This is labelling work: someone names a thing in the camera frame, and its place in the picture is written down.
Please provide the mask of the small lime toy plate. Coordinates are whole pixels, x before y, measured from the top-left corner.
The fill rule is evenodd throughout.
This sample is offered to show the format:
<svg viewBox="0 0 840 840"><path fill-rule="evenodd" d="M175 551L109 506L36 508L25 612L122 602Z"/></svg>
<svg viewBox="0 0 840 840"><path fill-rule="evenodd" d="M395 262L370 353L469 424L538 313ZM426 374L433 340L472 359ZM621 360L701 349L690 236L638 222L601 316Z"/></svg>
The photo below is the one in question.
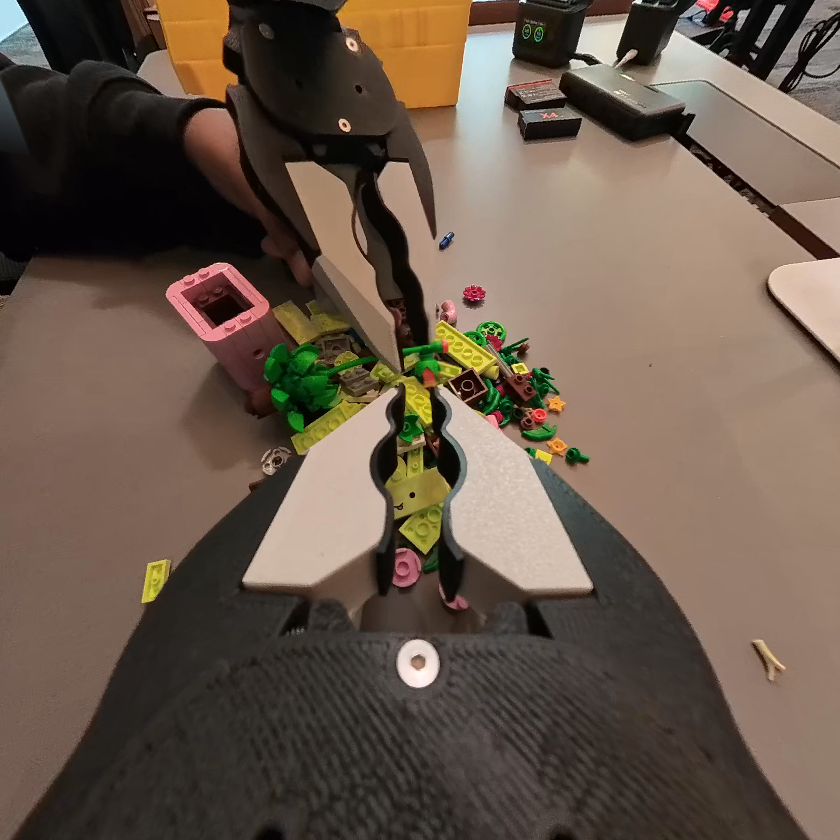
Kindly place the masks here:
<svg viewBox="0 0 840 840"><path fill-rule="evenodd" d="M172 563L168 559L149 562L145 567L141 604L152 603L161 593L172 571Z"/></svg>

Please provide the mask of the black charger case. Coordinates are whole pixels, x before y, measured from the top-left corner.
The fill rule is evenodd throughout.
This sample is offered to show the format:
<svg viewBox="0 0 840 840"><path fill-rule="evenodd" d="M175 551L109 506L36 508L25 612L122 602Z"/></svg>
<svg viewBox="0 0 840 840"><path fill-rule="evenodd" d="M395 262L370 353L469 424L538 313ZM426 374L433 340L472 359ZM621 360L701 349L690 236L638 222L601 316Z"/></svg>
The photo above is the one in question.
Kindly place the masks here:
<svg viewBox="0 0 840 840"><path fill-rule="evenodd" d="M695 5L694 1L634 1L632 2L616 58L630 49L637 49L633 64L652 65L667 46L676 29L678 18Z"/></svg>

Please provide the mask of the lime face print tile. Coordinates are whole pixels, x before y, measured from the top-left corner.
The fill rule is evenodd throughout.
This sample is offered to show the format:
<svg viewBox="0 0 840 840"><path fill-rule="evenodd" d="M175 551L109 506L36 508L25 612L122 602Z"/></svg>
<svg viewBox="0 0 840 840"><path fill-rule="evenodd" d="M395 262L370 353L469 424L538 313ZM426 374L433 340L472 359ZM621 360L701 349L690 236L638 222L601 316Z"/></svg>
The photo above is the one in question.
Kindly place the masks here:
<svg viewBox="0 0 840 840"><path fill-rule="evenodd" d="M443 503L450 485L437 468L426 469L415 476L389 480L385 488L392 497L395 520L409 518L426 508Z"/></svg>

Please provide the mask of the person's left forearm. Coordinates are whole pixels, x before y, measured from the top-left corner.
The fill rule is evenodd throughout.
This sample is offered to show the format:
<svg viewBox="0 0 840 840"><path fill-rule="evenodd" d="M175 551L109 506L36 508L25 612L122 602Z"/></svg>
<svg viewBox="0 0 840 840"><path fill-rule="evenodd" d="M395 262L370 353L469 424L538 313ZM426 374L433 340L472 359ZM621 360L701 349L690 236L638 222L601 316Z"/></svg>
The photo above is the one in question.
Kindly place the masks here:
<svg viewBox="0 0 840 840"><path fill-rule="evenodd" d="M4 257L179 245L204 202L219 204L184 144L190 119L221 112L209 100L166 97L106 62L66 75L6 55L2 93L25 147L2 151Z"/></svg>

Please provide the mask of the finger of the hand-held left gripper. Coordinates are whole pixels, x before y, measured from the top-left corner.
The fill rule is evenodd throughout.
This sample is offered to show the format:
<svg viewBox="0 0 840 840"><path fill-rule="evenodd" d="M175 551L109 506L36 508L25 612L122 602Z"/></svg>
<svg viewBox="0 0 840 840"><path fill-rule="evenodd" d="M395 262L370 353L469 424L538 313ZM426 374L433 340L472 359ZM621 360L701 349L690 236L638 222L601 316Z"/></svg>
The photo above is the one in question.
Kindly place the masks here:
<svg viewBox="0 0 840 840"><path fill-rule="evenodd" d="M440 254L406 162L378 174L372 209L359 198L358 229L381 301L402 299L415 343L436 340Z"/></svg>
<svg viewBox="0 0 840 840"><path fill-rule="evenodd" d="M287 163L287 171L318 242L312 272L322 305L352 324L367 347L401 373L396 324L385 303L403 294L382 237L368 232L364 210L355 207L354 169L300 161Z"/></svg>

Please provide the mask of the pile of small toy bricks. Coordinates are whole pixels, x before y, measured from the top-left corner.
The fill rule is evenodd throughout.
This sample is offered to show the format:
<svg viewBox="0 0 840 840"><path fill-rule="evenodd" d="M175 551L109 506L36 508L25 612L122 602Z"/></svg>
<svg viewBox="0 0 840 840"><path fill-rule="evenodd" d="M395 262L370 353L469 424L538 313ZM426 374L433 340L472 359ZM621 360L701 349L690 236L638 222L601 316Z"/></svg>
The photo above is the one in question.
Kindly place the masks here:
<svg viewBox="0 0 840 840"><path fill-rule="evenodd" d="M347 364L340 364L331 368L331 373L333 376L337 376L340 372L351 370L354 367L357 368L370 362L372 362L372 359L352 360ZM383 394L396 389L399 385L403 385L405 388L404 419L402 421L402 428L398 431L396 437L396 469L386 483L389 480L398 481L406 477L415 476L426 469L438 469L438 436L434 431L432 408L432 393L437 388L433 388L431 392L426 392L414 379L405 384L399 382L399 377L391 373L383 364L380 365L380 370L392 378L392 383L385 388L385 391L381 395L378 395L372 402L369 402L368 405L372 404ZM316 443L326 438L332 431L337 430L367 406L350 404L341 399L336 407L321 415L317 420L307 425L302 433L292 438L295 449L300 455L305 457ZM480 412L476 412L490 424L491 417L485 417ZM397 536L395 524L396 521L399 521L403 522L403 533L406 538L413 540L420 551L426 553L430 550L431 543L436 543L438 558L442 508L443 503L440 503L419 511L409 518L401 520L394 519L395 552Z"/></svg>

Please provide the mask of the long wide lime plate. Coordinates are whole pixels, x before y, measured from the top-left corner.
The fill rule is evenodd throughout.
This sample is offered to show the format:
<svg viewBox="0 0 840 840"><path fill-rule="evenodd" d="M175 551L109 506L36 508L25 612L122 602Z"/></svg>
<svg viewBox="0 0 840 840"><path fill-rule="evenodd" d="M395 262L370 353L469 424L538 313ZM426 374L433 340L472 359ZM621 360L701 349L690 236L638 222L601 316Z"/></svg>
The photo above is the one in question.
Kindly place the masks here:
<svg viewBox="0 0 840 840"><path fill-rule="evenodd" d="M444 353L464 369L482 375L497 364L497 358L491 352L446 322L436 324L435 334L437 341L447 344Z"/></svg>

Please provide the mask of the green toy stem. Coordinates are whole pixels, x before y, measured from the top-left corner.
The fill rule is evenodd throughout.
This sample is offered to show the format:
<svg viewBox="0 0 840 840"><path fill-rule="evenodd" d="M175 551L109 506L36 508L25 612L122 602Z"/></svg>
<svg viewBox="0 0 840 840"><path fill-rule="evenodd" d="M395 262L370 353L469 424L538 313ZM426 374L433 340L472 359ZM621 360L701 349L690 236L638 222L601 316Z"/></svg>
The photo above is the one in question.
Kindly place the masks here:
<svg viewBox="0 0 840 840"><path fill-rule="evenodd" d="M437 386L439 385L438 375L440 373L440 365L441 362L439 358L442 355L448 353L449 350L449 341L447 340L438 340L429 344L419 345L416 347L404 348L401 349L402 354L402 362L408 362L408 357L411 355L417 355L418 359L414 364L409 364L408 366L404 365L403 368L405 369L402 375L399 377L399 382L405 384L408 383L410 380L414 379L419 382L419 384L426 388L422 382L422 371L425 367L431 367L436 372L437 377Z"/></svg>

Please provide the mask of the pink toy brick pot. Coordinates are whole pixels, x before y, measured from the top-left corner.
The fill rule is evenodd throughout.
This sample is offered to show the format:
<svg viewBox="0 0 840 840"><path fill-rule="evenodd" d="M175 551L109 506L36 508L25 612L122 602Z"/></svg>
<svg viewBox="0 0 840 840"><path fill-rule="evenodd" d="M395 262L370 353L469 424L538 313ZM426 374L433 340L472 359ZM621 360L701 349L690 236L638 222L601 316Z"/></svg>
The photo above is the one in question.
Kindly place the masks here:
<svg viewBox="0 0 840 840"><path fill-rule="evenodd" d="M245 392L264 381L270 352L291 339L268 300L232 265L217 262L171 284L166 299Z"/></svg>

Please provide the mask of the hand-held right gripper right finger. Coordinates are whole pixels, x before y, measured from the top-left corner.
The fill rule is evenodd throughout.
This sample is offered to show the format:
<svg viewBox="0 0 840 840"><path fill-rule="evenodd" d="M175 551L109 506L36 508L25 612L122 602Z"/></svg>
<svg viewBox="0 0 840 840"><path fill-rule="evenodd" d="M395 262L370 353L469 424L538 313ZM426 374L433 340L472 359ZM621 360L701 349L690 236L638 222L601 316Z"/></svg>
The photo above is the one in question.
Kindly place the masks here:
<svg viewBox="0 0 840 840"><path fill-rule="evenodd" d="M587 596L594 585L541 481L543 465L445 388L432 393L443 503L438 579L475 611Z"/></svg>

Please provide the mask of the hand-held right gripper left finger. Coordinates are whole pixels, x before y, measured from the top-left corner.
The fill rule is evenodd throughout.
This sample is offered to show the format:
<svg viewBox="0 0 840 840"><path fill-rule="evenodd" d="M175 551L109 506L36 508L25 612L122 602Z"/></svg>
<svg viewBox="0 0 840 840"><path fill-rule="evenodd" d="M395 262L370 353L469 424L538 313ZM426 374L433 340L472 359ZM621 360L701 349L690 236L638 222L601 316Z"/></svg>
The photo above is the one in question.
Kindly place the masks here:
<svg viewBox="0 0 840 840"><path fill-rule="evenodd" d="M332 599L349 614L388 592L395 538L385 483L404 410L399 385L309 450L245 572L246 590Z"/></svg>

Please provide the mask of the tan twig toy piece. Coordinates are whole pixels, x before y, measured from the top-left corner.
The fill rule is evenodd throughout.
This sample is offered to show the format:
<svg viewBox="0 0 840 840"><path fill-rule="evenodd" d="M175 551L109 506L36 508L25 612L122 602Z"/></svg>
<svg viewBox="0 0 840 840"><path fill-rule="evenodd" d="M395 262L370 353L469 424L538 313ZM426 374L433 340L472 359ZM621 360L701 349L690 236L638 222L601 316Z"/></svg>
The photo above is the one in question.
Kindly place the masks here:
<svg viewBox="0 0 840 840"><path fill-rule="evenodd" d="M786 666L782 664L763 639L753 639L751 646L762 663L767 680L774 683L780 675L785 673Z"/></svg>

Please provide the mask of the green leafy brick plant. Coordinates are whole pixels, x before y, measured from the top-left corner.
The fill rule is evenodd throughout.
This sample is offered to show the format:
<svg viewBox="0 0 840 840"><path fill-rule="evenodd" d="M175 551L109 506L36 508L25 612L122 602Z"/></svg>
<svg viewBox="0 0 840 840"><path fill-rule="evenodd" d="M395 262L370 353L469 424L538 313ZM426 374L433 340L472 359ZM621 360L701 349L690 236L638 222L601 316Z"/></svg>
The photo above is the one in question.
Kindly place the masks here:
<svg viewBox="0 0 840 840"><path fill-rule="evenodd" d="M293 433L302 433L314 418L340 403L340 387L331 378L331 370L319 360L319 348L313 344L290 350L279 343L269 352L264 378L270 401Z"/></svg>

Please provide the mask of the black charger with green lights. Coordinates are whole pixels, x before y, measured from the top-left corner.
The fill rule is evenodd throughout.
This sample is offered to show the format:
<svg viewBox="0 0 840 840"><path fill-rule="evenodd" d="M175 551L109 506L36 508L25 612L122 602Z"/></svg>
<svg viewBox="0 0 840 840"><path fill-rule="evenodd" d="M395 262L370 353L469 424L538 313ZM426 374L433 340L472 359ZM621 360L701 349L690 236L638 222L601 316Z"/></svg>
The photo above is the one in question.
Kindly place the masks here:
<svg viewBox="0 0 840 840"><path fill-rule="evenodd" d="M592 1L522 1L512 42L514 59L549 69L568 65L576 54Z"/></svg>

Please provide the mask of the yellow plastic bin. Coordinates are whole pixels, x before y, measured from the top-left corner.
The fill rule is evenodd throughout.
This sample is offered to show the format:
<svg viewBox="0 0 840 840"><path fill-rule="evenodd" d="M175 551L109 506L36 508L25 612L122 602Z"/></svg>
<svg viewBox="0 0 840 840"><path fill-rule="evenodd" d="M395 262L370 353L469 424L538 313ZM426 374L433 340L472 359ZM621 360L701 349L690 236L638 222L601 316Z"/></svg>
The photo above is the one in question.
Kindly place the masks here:
<svg viewBox="0 0 840 840"><path fill-rule="evenodd" d="M223 101L235 76L224 68L225 1L158 1L166 48L185 92ZM469 1L349 1L339 11L381 60L408 109L454 106L459 97Z"/></svg>

